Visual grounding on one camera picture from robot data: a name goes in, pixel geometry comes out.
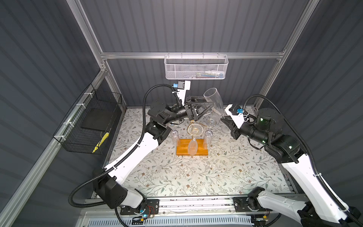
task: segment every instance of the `floral pattern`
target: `floral pattern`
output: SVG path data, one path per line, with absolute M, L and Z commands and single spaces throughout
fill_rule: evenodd
M 188 125 L 185 120 L 175 128 L 180 138 L 191 138 L 186 131 Z M 211 129 L 213 138 L 208 156 L 176 156 L 176 147 L 169 136 L 134 168 L 124 186 L 136 188 L 146 196 L 247 194 L 256 186 L 273 193 L 290 192 L 273 157 L 263 149 L 252 148 L 244 136 L 234 140 L 221 131 L 222 126 L 219 121 Z M 110 162 L 136 141 L 141 130 L 142 109 L 127 109 Z

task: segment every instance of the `clear plastic glass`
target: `clear plastic glass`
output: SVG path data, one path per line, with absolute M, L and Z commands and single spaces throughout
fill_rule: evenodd
M 214 107 L 212 109 L 219 114 L 220 116 L 223 116 L 224 109 L 223 109 L 223 101 L 221 98 L 221 95 L 217 91 L 216 88 L 210 88 L 205 91 L 203 95 L 207 102 L 213 102 Z
M 198 142 L 193 138 L 188 145 L 188 154 L 195 155 L 198 151 Z
M 203 134 L 203 127 L 200 124 L 193 123 L 188 127 L 187 132 L 192 136 L 200 136 Z
M 203 141 L 204 149 L 209 150 L 211 143 L 212 143 L 212 138 L 213 138 L 213 132 L 211 130 L 205 131 L 204 141 Z
M 203 119 L 203 122 L 208 128 L 212 128 L 218 125 L 218 118 L 213 115 L 208 115 Z
M 171 135 L 171 140 L 173 142 L 173 144 L 175 146 L 178 146 L 180 144 L 180 138 L 179 138 L 179 133 L 177 130 L 172 130 L 170 132 L 170 135 Z
M 226 126 L 225 124 L 223 124 L 223 126 L 222 126 L 222 132 L 223 133 L 230 133 L 231 130 L 228 128 L 228 126 Z

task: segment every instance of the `wooden board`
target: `wooden board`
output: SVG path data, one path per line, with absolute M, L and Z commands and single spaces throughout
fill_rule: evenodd
M 176 147 L 176 155 L 189 155 L 188 145 L 192 139 L 180 139 L 180 145 Z M 195 155 L 208 155 L 208 149 L 203 148 L 204 139 L 196 139 L 198 151 Z

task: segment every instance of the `wire mesh basket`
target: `wire mesh basket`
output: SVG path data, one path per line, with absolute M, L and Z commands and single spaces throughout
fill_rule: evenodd
M 121 103 L 121 94 L 94 89 L 82 104 L 76 104 L 78 109 L 69 121 L 64 118 L 53 137 L 66 151 L 102 154 L 107 138 L 112 137 L 111 128 L 121 117 Z M 65 130 L 57 134 L 63 124 Z
M 226 55 L 205 58 L 165 55 L 164 64 L 168 80 L 222 80 L 227 72 L 228 58 Z

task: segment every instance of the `white wire basket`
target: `white wire basket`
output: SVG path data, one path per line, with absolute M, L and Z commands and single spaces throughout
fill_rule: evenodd
M 226 77 L 227 55 L 165 55 L 165 77 L 168 80 L 222 80 Z

